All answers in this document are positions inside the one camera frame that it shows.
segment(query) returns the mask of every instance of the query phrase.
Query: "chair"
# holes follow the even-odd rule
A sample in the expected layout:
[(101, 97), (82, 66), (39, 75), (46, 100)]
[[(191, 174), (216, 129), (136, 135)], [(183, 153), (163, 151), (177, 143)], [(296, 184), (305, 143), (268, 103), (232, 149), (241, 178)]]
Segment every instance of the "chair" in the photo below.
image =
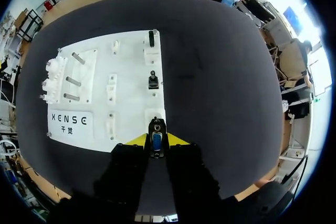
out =
[(240, 0), (236, 3), (236, 9), (249, 16), (258, 28), (262, 28), (262, 26), (276, 18), (258, 0)]
[(296, 83), (296, 81), (302, 79), (307, 73), (307, 63), (303, 58), (299, 43), (299, 40), (293, 40), (278, 57), (279, 65), (275, 66), (275, 68), (283, 78), (279, 82), (280, 85), (288, 81)]

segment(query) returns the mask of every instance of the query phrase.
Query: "cable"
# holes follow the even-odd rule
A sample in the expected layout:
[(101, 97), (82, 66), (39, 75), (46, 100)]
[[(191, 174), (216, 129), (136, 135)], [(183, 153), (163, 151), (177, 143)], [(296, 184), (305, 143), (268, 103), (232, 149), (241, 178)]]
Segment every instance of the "cable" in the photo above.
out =
[(12, 141), (10, 141), (10, 140), (1, 140), (0, 141), (0, 145), (3, 144), (3, 143), (7, 143), (7, 144), (10, 144), (10, 145), (14, 146), (14, 150), (12, 152), (10, 152), (10, 153), (0, 152), (0, 155), (10, 157), (10, 156), (13, 156), (13, 155), (15, 155), (17, 153), (17, 148), (16, 148), (15, 144)]
[(7, 101), (5, 101), (5, 102), (7, 102), (8, 105), (11, 106), (12, 108), (15, 108), (15, 109), (16, 109), (15, 105), (13, 105), (13, 104), (9, 101), (9, 99), (8, 99), (7, 96), (4, 94), (4, 92), (2, 92), (2, 91), (0, 90), (0, 93), (6, 98)]
[(293, 194), (293, 199), (292, 199), (292, 201), (291, 201), (291, 204), (293, 204), (293, 202), (294, 202), (296, 193), (297, 193), (297, 191), (298, 191), (298, 188), (299, 188), (299, 186), (300, 186), (300, 182), (301, 182), (301, 180), (302, 180), (304, 171), (305, 171), (306, 166), (307, 166), (308, 155), (304, 156), (303, 159), (304, 159), (304, 158), (306, 159), (306, 161), (304, 162), (303, 170), (302, 170), (301, 176), (300, 176), (300, 178), (299, 178), (298, 185), (297, 185), (296, 188), (295, 188), (295, 192), (294, 192), (294, 194)]

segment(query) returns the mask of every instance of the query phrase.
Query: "window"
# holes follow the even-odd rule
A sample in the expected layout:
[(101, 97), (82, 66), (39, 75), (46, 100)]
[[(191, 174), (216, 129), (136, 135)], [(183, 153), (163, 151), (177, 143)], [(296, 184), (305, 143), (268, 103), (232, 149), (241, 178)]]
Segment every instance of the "window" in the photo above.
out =
[(309, 64), (314, 82), (314, 95), (318, 96), (332, 84), (330, 66), (324, 47), (320, 47), (309, 56)]

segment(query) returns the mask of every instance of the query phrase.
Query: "metal peg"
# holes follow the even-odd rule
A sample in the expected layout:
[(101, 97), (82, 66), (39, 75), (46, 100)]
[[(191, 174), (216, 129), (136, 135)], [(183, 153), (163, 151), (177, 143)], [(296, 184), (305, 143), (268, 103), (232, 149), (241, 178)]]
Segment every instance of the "metal peg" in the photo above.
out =
[(76, 54), (75, 52), (73, 52), (71, 55), (72, 55), (76, 60), (78, 60), (82, 65), (85, 64), (85, 61), (84, 61), (82, 58), (80, 58), (79, 55)]
[(73, 78), (68, 77), (68, 76), (65, 78), (65, 80), (68, 81), (68, 82), (70, 82), (70, 83), (72, 83), (72, 84), (74, 84), (74, 85), (76, 85), (76, 86), (79, 86), (79, 87), (82, 85), (82, 83), (80, 83), (79, 81), (76, 81)]
[(70, 99), (70, 100), (74, 100), (74, 101), (79, 101), (79, 97), (76, 97), (76, 96), (74, 96), (74, 95), (72, 95), (72, 94), (67, 94), (67, 93), (64, 93), (64, 98), (66, 98), (66, 99)]

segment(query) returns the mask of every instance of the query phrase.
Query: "blue component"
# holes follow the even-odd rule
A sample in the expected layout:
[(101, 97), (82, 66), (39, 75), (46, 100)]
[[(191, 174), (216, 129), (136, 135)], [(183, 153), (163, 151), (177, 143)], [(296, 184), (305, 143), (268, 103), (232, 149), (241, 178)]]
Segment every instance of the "blue component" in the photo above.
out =
[(159, 133), (153, 133), (153, 150), (154, 151), (161, 150), (161, 141), (162, 141), (162, 135)]

